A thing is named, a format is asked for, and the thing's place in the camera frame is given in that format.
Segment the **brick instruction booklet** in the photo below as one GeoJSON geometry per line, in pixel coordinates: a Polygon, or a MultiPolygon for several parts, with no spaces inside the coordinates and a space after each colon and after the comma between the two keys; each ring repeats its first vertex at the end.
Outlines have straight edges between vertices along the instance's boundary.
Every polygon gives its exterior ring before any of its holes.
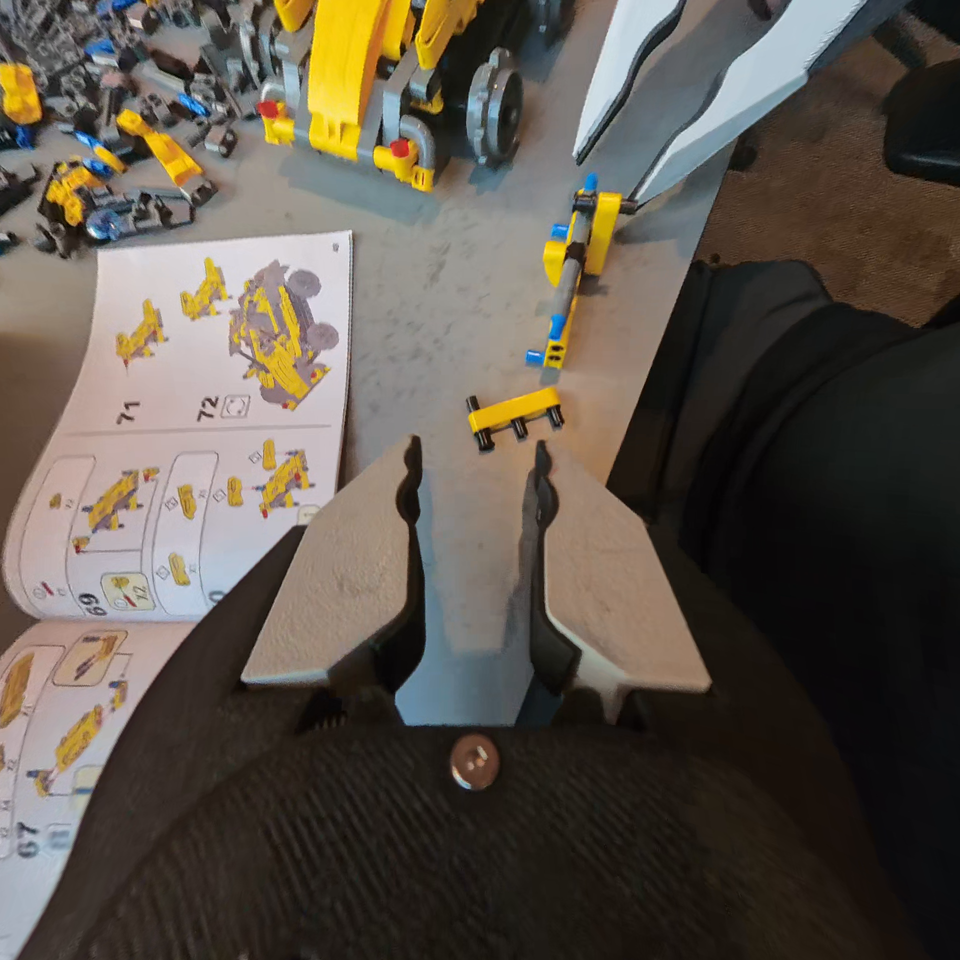
{"type": "Polygon", "coordinates": [[[190,629],[334,496],[354,232],[104,250],[89,340],[2,551],[1,955],[190,629]]]}

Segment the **pile of loose brick pieces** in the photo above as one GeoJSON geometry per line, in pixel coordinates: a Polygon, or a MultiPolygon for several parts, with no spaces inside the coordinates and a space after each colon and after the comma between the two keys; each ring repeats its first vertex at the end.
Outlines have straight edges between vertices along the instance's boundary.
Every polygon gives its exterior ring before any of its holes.
{"type": "Polygon", "coordinates": [[[2,216],[35,196],[31,244],[63,259],[192,224],[219,191],[195,152],[237,145],[238,26],[238,2],[2,2],[2,154],[80,149],[2,165],[2,216]]]}

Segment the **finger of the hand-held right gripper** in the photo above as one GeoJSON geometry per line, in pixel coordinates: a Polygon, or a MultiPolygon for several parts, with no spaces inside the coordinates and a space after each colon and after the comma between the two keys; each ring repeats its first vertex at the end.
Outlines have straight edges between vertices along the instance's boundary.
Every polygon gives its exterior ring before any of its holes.
{"type": "Polygon", "coordinates": [[[582,105],[573,160],[582,166],[627,104],[643,64],[680,23],[686,1],[617,1],[582,105]]]}
{"type": "Polygon", "coordinates": [[[850,1],[787,2],[768,30],[718,74],[702,106],[643,175],[633,200],[644,205],[678,185],[799,90],[851,19],[850,1]]]}

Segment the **grey desk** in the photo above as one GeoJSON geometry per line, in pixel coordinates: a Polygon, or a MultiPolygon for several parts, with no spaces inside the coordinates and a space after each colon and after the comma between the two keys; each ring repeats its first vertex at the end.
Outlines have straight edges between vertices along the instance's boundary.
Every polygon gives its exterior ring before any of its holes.
{"type": "MultiPolygon", "coordinates": [[[[521,354],[545,333],[553,291],[546,227],[571,212],[585,170],[572,158],[616,4],[584,2],[524,109],[505,173],[451,160],[438,193],[388,185],[317,152],[265,146],[213,217],[226,236],[354,234],[349,380],[332,498],[409,434],[422,446],[416,531],[425,649],[402,688],[334,694],[241,678],[306,532],[296,525],[186,634],[114,745],[49,902],[15,958],[298,958],[373,941],[373,958],[494,958],[494,867],[522,839],[519,814],[491,841],[452,814],[510,790],[510,750],[534,670],[529,651],[537,539],[537,442],[569,452],[606,486],[726,170],[709,159],[641,204],[613,233],[599,281],[578,294],[572,366],[550,387],[565,420],[533,438],[495,433],[481,454],[466,398],[528,394],[521,354]]],[[[590,152],[600,187],[631,198],[716,79],[738,2],[686,2],[640,68],[629,101],[590,152]]],[[[52,263],[20,266],[2,294],[2,362],[37,395],[4,398],[2,477],[30,466],[76,385],[90,340],[93,281],[52,263]]]]}

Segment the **black swivel chair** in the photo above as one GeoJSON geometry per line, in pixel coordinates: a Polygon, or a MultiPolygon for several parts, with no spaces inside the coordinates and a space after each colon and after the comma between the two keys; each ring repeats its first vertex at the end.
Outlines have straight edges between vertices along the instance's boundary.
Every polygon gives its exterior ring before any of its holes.
{"type": "Polygon", "coordinates": [[[903,13],[873,38],[904,68],[882,104],[883,157],[894,174],[959,186],[959,58],[929,64],[903,13]]]}

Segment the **yellow grey brick vehicle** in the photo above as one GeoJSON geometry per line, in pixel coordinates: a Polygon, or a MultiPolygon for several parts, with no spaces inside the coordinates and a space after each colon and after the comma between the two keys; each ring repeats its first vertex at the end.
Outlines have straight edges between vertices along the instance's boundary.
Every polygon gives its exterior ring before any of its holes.
{"type": "Polygon", "coordinates": [[[201,2],[224,92],[255,94],[267,143],[422,193],[454,149],[496,170],[519,147],[528,34],[548,2],[201,2]]]}

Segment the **yellow panel with grey axle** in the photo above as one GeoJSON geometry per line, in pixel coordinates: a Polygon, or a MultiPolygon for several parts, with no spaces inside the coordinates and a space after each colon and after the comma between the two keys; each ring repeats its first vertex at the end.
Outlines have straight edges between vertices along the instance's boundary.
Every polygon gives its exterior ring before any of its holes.
{"type": "Polygon", "coordinates": [[[560,370],[570,341],[570,325],[576,297],[587,261],[598,196],[598,176],[589,173],[576,191],[567,224],[555,223],[544,246],[543,264],[554,287],[545,345],[528,349],[525,364],[532,368],[560,370]]]}

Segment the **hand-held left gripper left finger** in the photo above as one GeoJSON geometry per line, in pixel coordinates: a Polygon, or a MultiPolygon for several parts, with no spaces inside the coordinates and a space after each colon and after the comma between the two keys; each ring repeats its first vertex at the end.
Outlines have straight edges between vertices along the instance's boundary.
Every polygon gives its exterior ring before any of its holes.
{"type": "Polygon", "coordinates": [[[426,649],[419,436],[409,434],[313,516],[246,665],[254,687],[396,694],[426,649]]]}

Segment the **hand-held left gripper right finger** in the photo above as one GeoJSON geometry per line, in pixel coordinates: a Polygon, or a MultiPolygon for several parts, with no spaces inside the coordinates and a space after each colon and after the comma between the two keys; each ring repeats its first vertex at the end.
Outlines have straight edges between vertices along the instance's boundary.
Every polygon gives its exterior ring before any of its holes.
{"type": "Polygon", "coordinates": [[[643,520],[544,440],[532,476],[537,680],[558,697],[590,692],[607,722],[638,691],[707,694],[712,677],[643,520]]]}

